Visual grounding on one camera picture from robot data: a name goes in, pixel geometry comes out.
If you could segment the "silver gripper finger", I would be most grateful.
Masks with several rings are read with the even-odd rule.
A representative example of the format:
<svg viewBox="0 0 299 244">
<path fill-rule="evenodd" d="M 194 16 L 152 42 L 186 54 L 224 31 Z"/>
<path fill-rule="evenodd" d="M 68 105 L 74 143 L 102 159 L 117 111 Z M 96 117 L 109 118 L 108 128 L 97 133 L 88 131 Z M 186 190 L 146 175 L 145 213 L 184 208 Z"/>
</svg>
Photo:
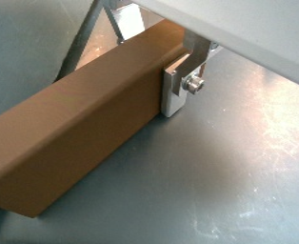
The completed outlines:
<svg viewBox="0 0 299 244">
<path fill-rule="evenodd" d="M 164 70 L 161 113 L 166 117 L 182 108 L 186 94 L 197 94 L 202 89 L 202 66 L 218 44 L 186 30 L 182 46 L 186 53 Z"/>
</svg>

